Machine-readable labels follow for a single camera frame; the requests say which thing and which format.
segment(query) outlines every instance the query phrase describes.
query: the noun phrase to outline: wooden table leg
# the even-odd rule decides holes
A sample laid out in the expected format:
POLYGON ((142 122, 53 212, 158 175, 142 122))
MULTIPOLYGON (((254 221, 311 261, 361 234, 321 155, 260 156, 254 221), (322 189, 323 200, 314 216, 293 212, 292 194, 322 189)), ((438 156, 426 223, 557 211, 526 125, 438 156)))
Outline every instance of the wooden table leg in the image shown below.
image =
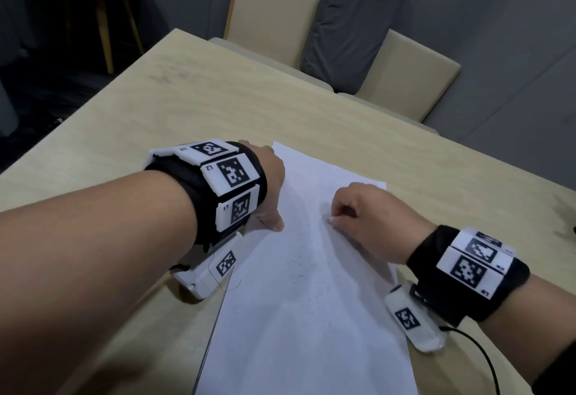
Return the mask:
POLYGON ((66 48, 72 50, 72 19, 70 18, 70 0, 64 0, 64 31, 66 33, 66 48))
POLYGON ((136 27, 136 22, 134 21, 134 16, 132 15, 130 2, 128 0, 124 0, 124 5, 126 6, 126 12, 128 13, 128 20, 130 21, 130 27, 132 28, 132 34, 134 34, 136 45, 138 46, 140 55, 144 55, 144 48, 142 47, 142 42, 140 41, 140 35, 138 35, 138 28, 136 27))
POLYGON ((112 47, 110 46, 110 33, 108 32, 108 16, 106 14, 106 3, 104 0, 96 0, 96 18, 98 20, 98 31, 100 40, 102 40, 102 49, 106 60, 108 73, 114 73, 114 64, 112 64, 112 47))

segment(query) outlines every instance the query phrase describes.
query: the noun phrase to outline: person's left hand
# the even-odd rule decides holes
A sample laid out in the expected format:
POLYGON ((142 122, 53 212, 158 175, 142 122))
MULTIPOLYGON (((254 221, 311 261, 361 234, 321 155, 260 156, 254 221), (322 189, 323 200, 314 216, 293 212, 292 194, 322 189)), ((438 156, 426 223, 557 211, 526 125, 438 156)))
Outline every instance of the person's left hand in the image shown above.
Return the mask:
POLYGON ((284 184, 284 176, 286 174, 284 163, 274 155, 274 150, 270 146, 255 146, 246 140, 239 140, 238 142, 248 146, 255 152, 266 174, 268 191, 264 201, 254 211, 253 215, 260 219, 270 230, 282 231, 284 229, 284 221, 280 217, 280 213, 278 213, 278 197, 280 196, 280 189, 282 184, 284 184))

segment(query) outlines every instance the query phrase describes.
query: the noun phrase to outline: white sheet of paper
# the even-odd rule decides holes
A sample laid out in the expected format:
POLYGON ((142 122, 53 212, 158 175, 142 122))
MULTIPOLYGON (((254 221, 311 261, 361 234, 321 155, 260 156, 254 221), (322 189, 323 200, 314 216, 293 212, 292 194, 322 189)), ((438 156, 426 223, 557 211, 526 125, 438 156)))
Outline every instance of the white sheet of paper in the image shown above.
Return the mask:
POLYGON ((251 255, 234 268, 199 395, 416 395, 407 341, 384 306, 396 267, 327 222, 335 191, 372 181, 282 144, 282 232, 252 220, 251 255))

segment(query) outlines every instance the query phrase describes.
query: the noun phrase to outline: beige chair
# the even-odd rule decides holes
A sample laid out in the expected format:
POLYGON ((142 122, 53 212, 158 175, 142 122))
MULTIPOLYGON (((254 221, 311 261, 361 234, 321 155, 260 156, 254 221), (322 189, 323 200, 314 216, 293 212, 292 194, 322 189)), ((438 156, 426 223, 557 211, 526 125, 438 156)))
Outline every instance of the beige chair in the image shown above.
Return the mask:
MULTIPOLYGON (((230 0, 225 40, 298 69, 319 0, 230 0)), ((421 121, 460 65, 390 30, 358 97, 421 121)))
POLYGON ((381 106, 379 106, 379 105, 376 105, 376 104, 373 104, 373 103, 371 103, 371 102, 368 102, 367 100, 360 99, 359 97, 357 97, 357 96, 355 96, 355 95, 349 95, 348 93, 338 93, 338 96, 344 96, 345 98, 348 98, 348 99, 351 99, 351 100, 353 100, 353 101, 359 102, 359 103, 361 103, 361 104, 363 104, 363 105, 366 105, 366 106, 368 106, 368 107, 370 107, 370 108, 374 108, 375 110, 381 111, 381 112, 384 113, 384 114, 388 114, 389 116, 395 117, 396 119, 399 119, 399 120, 401 120, 401 121, 407 122, 407 123, 409 123, 410 125, 417 126, 418 128, 425 129, 426 131, 429 131, 429 132, 431 132, 432 134, 438 135, 438 131, 436 131, 436 130, 433 129, 433 128, 430 128, 429 126, 426 126, 426 125, 424 125, 424 124, 422 124, 422 123, 419 123, 419 122, 414 122, 412 119, 409 119, 409 118, 407 118, 407 117, 405 117, 405 116, 403 116, 403 115, 400 115, 400 114, 393 113, 392 111, 387 110, 386 108, 383 108, 383 107, 381 107, 381 106))
POLYGON ((330 87, 324 81, 320 81, 318 78, 314 78, 313 76, 307 75, 303 71, 291 68, 290 66, 280 63, 274 59, 268 58, 266 56, 261 56, 260 54, 256 54, 255 52, 249 51, 248 49, 244 49, 238 44, 228 42, 226 40, 222 40, 221 38, 217 37, 211 38, 209 41, 219 46, 225 47, 226 49, 229 49, 233 52, 236 52, 237 54, 245 56, 246 58, 253 59, 262 64, 266 64, 267 66, 270 66, 279 71, 283 71, 289 75, 295 76, 296 78, 300 78, 301 80, 314 84, 315 86, 322 87, 328 91, 334 92, 332 87, 330 87))

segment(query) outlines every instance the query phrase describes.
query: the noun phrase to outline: dark gray fabric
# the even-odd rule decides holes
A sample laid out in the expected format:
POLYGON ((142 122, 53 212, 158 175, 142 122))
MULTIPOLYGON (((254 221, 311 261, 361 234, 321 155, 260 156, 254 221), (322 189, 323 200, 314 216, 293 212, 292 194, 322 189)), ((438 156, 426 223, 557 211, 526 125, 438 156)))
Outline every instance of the dark gray fabric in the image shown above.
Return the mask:
POLYGON ((320 0, 300 70, 354 95, 404 0, 320 0))

